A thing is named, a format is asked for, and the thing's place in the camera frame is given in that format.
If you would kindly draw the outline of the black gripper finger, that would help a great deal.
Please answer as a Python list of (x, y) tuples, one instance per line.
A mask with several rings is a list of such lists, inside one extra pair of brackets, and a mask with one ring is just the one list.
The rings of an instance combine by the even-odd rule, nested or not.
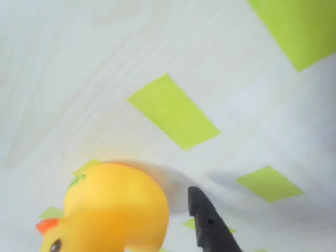
[(216, 208), (199, 187), (188, 188), (188, 210), (194, 217), (197, 245), (203, 252), (242, 252)]

